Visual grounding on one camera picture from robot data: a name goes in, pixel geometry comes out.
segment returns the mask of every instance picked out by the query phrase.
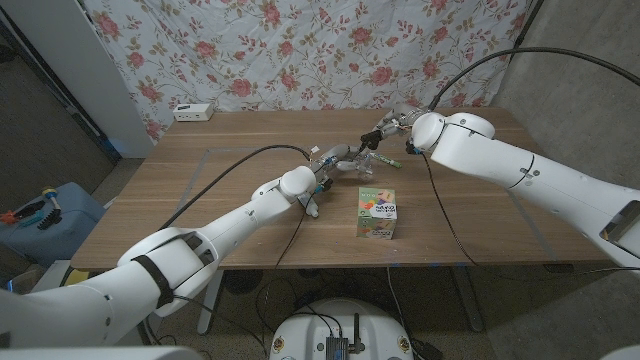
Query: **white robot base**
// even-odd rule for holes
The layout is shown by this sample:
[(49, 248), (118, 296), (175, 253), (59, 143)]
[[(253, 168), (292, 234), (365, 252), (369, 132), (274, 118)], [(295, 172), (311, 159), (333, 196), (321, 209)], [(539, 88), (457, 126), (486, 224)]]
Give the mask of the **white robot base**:
[[(276, 330), (270, 360), (413, 360), (407, 332), (393, 317), (366, 302), (323, 299), (299, 309)], [(342, 337), (334, 317), (342, 326)]]

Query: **gray wall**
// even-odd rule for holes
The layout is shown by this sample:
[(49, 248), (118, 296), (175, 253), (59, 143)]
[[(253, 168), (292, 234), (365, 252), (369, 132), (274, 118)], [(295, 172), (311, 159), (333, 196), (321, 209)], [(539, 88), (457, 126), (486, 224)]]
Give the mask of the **gray wall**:
[[(640, 2), (546, 0), (522, 46), (590, 54), (640, 75)], [(546, 155), (640, 189), (640, 88), (580, 59), (518, 54), (492, 105), (510, 110)]]
[(123, 157), (146, 157), (153, 143), (129, 91), (75, 0), (0, 0), (40, 55)]

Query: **pink flower pattern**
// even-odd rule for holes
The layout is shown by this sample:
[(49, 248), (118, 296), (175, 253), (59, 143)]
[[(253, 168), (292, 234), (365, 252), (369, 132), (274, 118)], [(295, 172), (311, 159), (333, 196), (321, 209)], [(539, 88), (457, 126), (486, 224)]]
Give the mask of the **pink flower pattern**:
[(371, 81), (377, 86), (382, 86), (389, 83), (392, 74), (390, 67), (379, 67), (371, 74)]
[(231, 84), (231, 92), (238, 97), (247, 97), (251, 94), (251, 83), (247, 79), (235, 79)]
[[(524, 0), (423, 0), (394, 11), (363, 0), (150, 4), (84, 0), (154, 142), (185, 102), (210, 102), (216, 111), (424, 106), (460, 69), (513, 47), (527, 7)], [(486, 106), (507, 66), (505, 56), (479, 67), (440, 105)]]

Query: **white power strip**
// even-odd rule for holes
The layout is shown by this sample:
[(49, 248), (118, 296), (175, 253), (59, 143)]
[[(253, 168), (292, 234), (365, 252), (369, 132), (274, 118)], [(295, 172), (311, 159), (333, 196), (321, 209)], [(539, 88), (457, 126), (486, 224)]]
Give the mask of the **white power strip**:
[(207, 121), (213, 115), (213, 104), (178, 104), (173, 109), (176, 121)]

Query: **black cable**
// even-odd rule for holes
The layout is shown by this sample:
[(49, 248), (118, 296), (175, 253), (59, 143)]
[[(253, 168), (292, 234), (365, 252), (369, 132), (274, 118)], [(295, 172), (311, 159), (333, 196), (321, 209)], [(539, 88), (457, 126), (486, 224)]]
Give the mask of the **black cable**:
[(320, 168), (318, 168), (318, 170), (314, 171), (314, 174), (317, 174), (320, 170), (324, 169), (325, 165), (327, 164), (322, 164), (322, 166), (320, 166)]
[(304, 211), (302, 212), (302, 217), (300, 217), (300, 222), (298, 222), (298, 226), (296, 227), (296, 231), (293, 232), (293, 235), (291, 236), (291, 240), (289, 240), (289, 244), (287, 244), (287, 247), (284, 249), (284, 251), (280, 255), (280, 258), (278, 259), (278, 262), (276, 263), (276, 267), (274, 269), (278, 268), (278, 265), (280, 265), (280, 261), (282, 261), (282, 258), (287, 254), (287, 252), (291, 248), (291, 245), (293, 245), (293, 240), (296, 238), (296, 234), (298, 233), (298, 230), (300, 229), (300, 225), (302, 225), (302, 220), (304, 220), (305, 215), (307, 215), (307, 208), (309, 207), (309, 204), (311, 203), (311, 199), (313, 199), (313, 196), (315, 194), (316, 193), (313, 193), (309, 197), (309, 200), (307, 201), (307, 205), (305, 205)]
[[(327, 320), (324, 319), (323, 316), (321, 316), (320, 314), (318, 314), (312, 307), (311, 305), (307, 304), (305, 305), (306, 307), (309, 308), (309, 310), (311, 310), (312, 313), (314, 313), (316, 316), (318, 316), (320, 319), (322, 319), (322, 321), (324, 321), (325, 324), (327, 324), (327, 327), (329, 328), (329, 334), (331, 335), (331, 337), (333, 337), (333, 329), (331, 328), (331, 326), (329, 325), (329, 323), (327, 322)], [(340, 332), (338, 333), (338, 335), (340, 337), (342, 337), (342, 328), (340, 327), (340, 323), (338, 323), (337, 320), (334, 319), (334, 321), (338, 324), (338, 328), (340, 329)]]
[(447, 224), (449, 225), (449, 230), (451, 230), (451, 234), (453, 235), (453, 238), (456, 240), (456, 243), (458, 244), (458, 247), (460, 248), (460, 250), (462, 250), (462, 253), (464, 254), (464, 256), (466, 256), (467, 259), (469, 259), (469, 261), (471, 261), (473, 265), (480, 266), (478, 265), (477, 262), (475, 262), (475, 260), (471, 258), (471, 256), (469, 256), (467, 251), (464, 249), (464, 246), (462, 246), (460, 239), (458, 239), (458, 234), (456, 234), (456, 231), (453, 229), (451, 220), (449, 220), (449, 216), (447, 215), (447, 212), (444, 210), (444, 205), (442, 205), (442, 200), (440, 200), (440, 195), (438, 195), (438, 190), (436, 189), (436, 183), (433, 181), (433, 173), (431, 172), (431, 165), (429, 165), (429, 161), (427, 160), (427, 157), (424, 155), (424, 153), (422, 154), (422, 158), (424, 159), (424, 162), (427, 164), (427, 169), (429, 170), (429, 180), (431, 180), (433, 193), (436, 195), (436, 200), (438, 200), (438, 204), (440, 204), (440, 210), (442, 210), (442, 214), (444, 215), (445, 220), (447, 220)]
[(313, 310), (311, 308), (311, 306), (307, 305), (307, 307), (309, 309), (311, 309), (311, 312), (313, 313), (313, 315), (316, 315), (317, 317), (320, 318), (320, 320), (324, 321), (324, 323), (327, 325), (327, 327), (329, 328), (329, 335), (331, 335), (331, 337), (335, 337), (333, 336), (333, 329), (331, 328), (331, 325), (329, 325), (329, 323), (327, 322), (327, 320), (324, 319), (324, 317), (320, 316), (317, 312), (315, 312), (315, 310)]
[(198, 350), (198, 352), (201, 352), (201, 353), (207, 355), (207, 359), (213, 360), (213, 358), (211, 357), (211, 354), (209, 354), (209, 352), (207, 350)]
[(637, 77), (636, 75), (630, 73), (629, 71), (616, 66), (610, 62), (604, 61), (602, 59), (598, 59), (596, 57), (593, 57), (591, 55), (587, 55), (587, 54), (583, 54), (577, 51), (573, 51), (573, 50), (566, 50), (566, 49), (558, 49), (558, 48), (551, 48), (551, 47), (523, 47), (523, 48), (515, 48), (515, 49), (508, 49), (508, 50), (502, 50), (502, 51), (498, 51), (496, 53), (493, 53), (491, 55), (487, 55), (485, 57), (483, 57), (482, 59), (476, 61), (475, 63), (473, 63), (472, 65), (470, 65), (469, 67), (467, 67), (466, 69), (462, 70), (458, 75), (456, 75), (453, 79), (451, 79), (445, 86), (442, 87), (442, 89), (440, 89), (440, 91), (438, 92), (438, 94), (436, 96), (433, 97), (433, 100), (431, 100), (431, 103), (429, 104), (429, 107), (427, 108), (428, 111), (433, 111), (436, 106), (438, 105), (438, 102), (440, 102), (440, 98), (442, 97), (442, 95), (444, 95), (444, 93), (453, 85), (455, 84), (458, 80), (460, 80), (463, 76), (465, 76), (467, 73), (469, 73), (471, 70), (475, 69), (476, 67), (478, 67), (479, 65), (503, 56), (503, 55), (509, 55), (509, 54), (518, 54), (518, 53), (530, 53), (530, 52), (538, 52), (538, 53), (552, 53), (552, 54), (561, 54), (561, 55), (568, 55), (568, 56), (573, 56), (575, 58), (578, 59), (582, 59), (582, 60), (586, 60), (589, 61), (591, 63), (594, 63), (596, 65), (600, 65), (604, 68), (607, 68), (613, 72), (615, 72), (616, 74), (624, 77), (625, 79), (631, 81), (632, 83), (640, 86), (640, 78)]
[(151, 325), (149, 324), (149, 316), (144, 318), (144, 326), (145, 326), (145, 329), (147, 330), (147, 334), (151, 335), (151, 338), (153, 339), (153, 342), (156, 345), (160, 345), (160, 340), (158, 339), (156, 334), (153, 332), (153, 329), (151, 329)]
[(185, 300), (185, 301), (187, 301), (187, 302), (189, 302), (189, 303), (192, 303), (192, 304), (198, 305), (198, 306), (199, 306), (200, 308), (202, 308), (203, 310), (205, 310), (205, 311), (207, 311), (207, 312), (211, 313), (211, 315), (213, 315), (214, 317), (219, 317), (220, 319), (222, 319), (222, 320), (224, 320), (224, 321), (228, 322), (229, 324), (234, 325), (234, 326), (236, 326), (236, 327), (237, 327), (237, 328), (239, 328), (239, 329), (242, 329), (244, 332), (246, 332), (247, 334), (251, 335), (251, 337), (253, 337), (253, 338), (254, 338), (254, 339), (255, 339), (255, 340), (260, 344), (260, 346), (262, 347), (262, 351), (264, 352), (264, 354), (265, 354), (266, 356), (268, 356), (268, 352), (267, 352), (267, 349), (264, 347), (264, 343), (263, 343), (262, 341), (260, 341), (260, 338), (258, 338), (258, 335), (256, 335), (253, 331), (251, 331), (251, 330), (247, 329), (246, 327), (244, 327), (244, 326), (242, 326), (242, 325), (238, 324), (237, 322), (235, 322), (235, 321), (233, 321), (233, 320), (231, 320), (231, 319), (229, 319), (229, 318), (227, 318), (227, 317), (225, 317), (225, 316), (223, 316), (223, 315), (220, 315), (220, 314), (219, 314), (218, 312), (216, 312), (215, 310), (213, 310), (213, 309), (211, 309), (211, 308), (207, 307), (205, 304), (203, 304), (203, 303), (201, 303), (201, 302), (199, 302), (199, 301), (197, 301), (197, 300), (194, 300), (194, 299), (188, 298), (188, 297), (186, 297), (186, 296), (180, 296), (180, 295), (174, 295), (173, 297), (174, 297), (175, 299)]
[(522, 30), (520, 31), (520, 35), (518, 35), (518, 37), (516, 38), (516, 41), (513, 43), (514, 49), (517, 49), (520, 47), (520, 45), (522, 45), (522, 42), (524, 41), (524, 37), (527, 35), (527, 32), (529, 32), (529, 28), (531, 27), (531, 24), (533, 24), (533, 20), (538, 15), (538, 11), (540, 11), (540, 8), (542, 7), (543, 3), (544, 3), (544, 0), (536, 1), (536, 5), (533, 7), (533, 10), (531, 10), (531, 13), (529, 14), (529, 18), (527, 19), (527, 22), (524, 24), (524, 26), (522, 27)]
[(271, 287), (271, 284), (273, 284), (273, 283), (274, 283), (274, 282), (276, 282), (276, 281), (283, 281), (283, 282), (285, 282), (285, 283), (289, 284), (289, 286), (291, 287), (291, 291), (293, 292), (294, 299), (297, 299), (297, 298), (298, 298), (298, 294), (297, 294), (297, 292), (296, 292), (296, 290), (295, 290), (295, 287), (293, 286), (293, 284), (291, 283), (291, 281), (289, 281), (289, 280), (288, 280), (288, 279), (286, 279), (286, 278), (276, 278), (276, 279), (273, 279), (273, 280), (269, 281), (268, 283), (264, 284), (264, 285), (263, 285), (263, 286), (258, 290), (258, 293), (256, 294), (256, 298), (255, 298), (255, 301), (254, 301), (254, 305), (255, 305), (255, 308), (256, 308), (256, 313), (258, 314), (258, 318), (260, 319), (260, 322), (261, 322), (261, 323), (262, 323), (262, 325), (263, 325), (263, 339), (264, 339), (264, 328), (265, 328), (265, 327), (266, 327), (267, 329), (269, 329), (269, 331), (271, 331), (272, 333), (275, 333), (275, 330), (274, 330), (274, 329), (273, 329), (273, 328), (272, 328), (272, 327), (267, 323), (267, 319), (266, 319), (266, 312), (267, 312), (267, 309), (266, 309), (266, 308), (267, 308), (266, 301), (267, 301), (267, 295), (265, 295), (265, 313), (264, 313), (264, 315), (260, 314), (260, 308), (259, 308), (259, 306), (258, 306), (258, 301), (260, 300), (260, 294), (262, 293), (262, 291), (263, 291), (265, 288), (267, 288), (267, 291), (268, 291), (268, 290), (269, 290), (269, 288)]
[(288, 317), (288, 318), (290, 318), (290, 317), (292, 317), (292, 316), (297, 316), (297, 315), (313, 315), (313, 316), (318, 316), (318, 317), (320, 317), (320, 318), (322, 318), (322, 317), (327, 317), (327, 318), (329, 318), (329, 319), (331, 319), (331, 320), (335, 321), (335, 322), (336, 322), (336, 324), (338, 324), (338, 329), (339, 329), (339, 330), (338, 330), (338, 332), (339, 332), (339, 334), (340, 334), (340, 337), (342, 337), (342, 325), (340, 324), (340, 322), (339, 322), (336, 318), (334, 318), (334, 317), (333, 317), (333, 316), (331, 316), (331, 315), (321, 314), (321, 313), (317, 313), (317, 312), (309, 312), (309, 311), (298, 311), (298, 312), (295, 312), (295, 313), (293, 313), (293, 314), (289, 315), (289, 317)]
[(621, 267), (612, 267), (612, 268), (604, 268), (604, 269), (596, 269), (596, 270), (589, 270), (589, 271), (583, 271), (583, 272), (579, 272), (579, 273), (574, 273), (574, 274), (566, 274), (566, 275), (561, 275), (561, 276), (552, 276), (552, 277), (548, 277), (548, 278), (538, 278), (538, 279), (518, 279), (518, 278), (513, 278), (510, 276), (504, 276), (501, 274), (496, 274), (493, 271), (490, 271), (489, 269), (485, 268), (485, 267), (481, 267), (480, 264), (478, 264), (477, 262), (475, 262), (475, 260), (473, 260), (473, 258), (471, 258), (471, 256), (469, 256), (469, 254), (467, 253), (467, 251), (465, 250), (464, 246), (462, 246), (462, 243), (460, 242), (460, 239), (458, 238), (458, 235), (456, 234), (456, 231), (453, 229), (453, 225), (451, 224), (451, 220), (449, 220), (449, 216), (447, 215), (447, 211), (444, 209), (444, 205), (442, 204), (442, 200), (440, 200), (440, 195), (438, 195), (438, 190), (436, 189), (436, 184), (433, 181), (433, 173), (431, 172), (431, 166), (429, 165), (429, 160), (427, 160), (427, 157), (424, 155), (424, 153), (422, 154), (422, 158), (424, 159), (424, 162), (427, 164), (427, 169), (429, 170), (429, 180), (431, 180), (431, 186), (433, 187), (433, 192), (436, 195), (436, 199), (438, 200), (438, 204), (440, 205), (440, 210), (442, 210), (442, 214), (444, 215), (444, 218), (447, 220), (447, 224), (449, 225), (449, 230), (451, 230), (451, 235), (453, 235), (453, 238), (456, 240), (456, 243), (458, 244), (458, 247), (460, 248), (460, 250), (462, 251), (462, 253), (464, 254), (464, 256), (469, 259), (469, 261), (477, 266), (480, 270), (485, 271), (493, 276), (505, 279), (505, 280), (512, 280), (512, 281), (520, 281), (520, 282), (539, 282), (539, 281), (550, 281), (550, 280), (557, 280), (557, 279), (563, 279), (563, 278), (568, 278), (568, 277), (574, 277), (574, 276), (579, 276), (579, 275), (587, 275), (587, 274), (593, 274), (593, 273), (599, 273), (599, 272), (609, 272), (609, 271), (638, 271), (640, 270), (640, 267), (633, 267), (633, 266), (621, 266)]
[(297, 147), (297, 146), (292, 146), (292, 145), (269, 145), (269, 146), (265, 146), (262, 147), (254, 152), (252, 152), (251, 154), (243, 157), (242, 159), (240, 159), (238, 162), (236, 162), (235, 164), (231, 165), (227, 170), (223, 171), (222, 174), (218, 175), (217, 178), (215, 178), (211, 183), (209, 183), (209, 185), (207, 185), (204, 189), (202, 189), (202, 191), (200, 191), (196, 196), (193, 197), (193, 199), (189, 200), (189, 202), (187, 202), (186, 204), (184, 204), (184, 206), (182, 206), (180, 209), (178, 209), (175, 214), (173, 214), (173, 216), (171, 216), (171, 218), (169, 218), (169, 220), (167, 220), (164, 224), (162, 224), (162, 226), (160, 227), (160, 229), (158, 230), (162, 230), (162, 229), (166, 229), (167, 227), (169, 227), (169, 225), (171, 225), (171, 223), (173, 223), (180, 215), (182, 215), (182, 213), (187, 210), (191, 205), (193, 205), (193, 203), (195, 203), (202, 195), (204, 195), (207, 191), (209, 191), (209, 189), (211, 189), (215, 184), (218, 183), (218, 181), (220, 181), (223, 177), (225, 177), (225, 175), (227, 175), (228, 173), (231, 172), (231, 170), (235, 169), (236, 167), (238, 167), (238, 165), (242, 164), (243, 162), (247, 161), (248, 159), (250, 159), (251, 157), (265, 151), (265, 150), (269, 150), (269, 149), (293, 149), (293, 150), (297, 150), (299, 152), (302, 153), (302, 155), (304, 155), (304, 157), (307, 159), (307, 161), (310, 161), (311, 158), (309, 157), (309, 154), (304, 151), (303, 149)]
[(165, 336), (161, 336), (160, 339), (158, 339), (158, 345), (162, 345), (161, 341), (164, 338), (169, 338), (173, 340), (173, 346), (178, 346), (178, 340), (176, 340), (176, 337), (173, 335), (165, 335)]

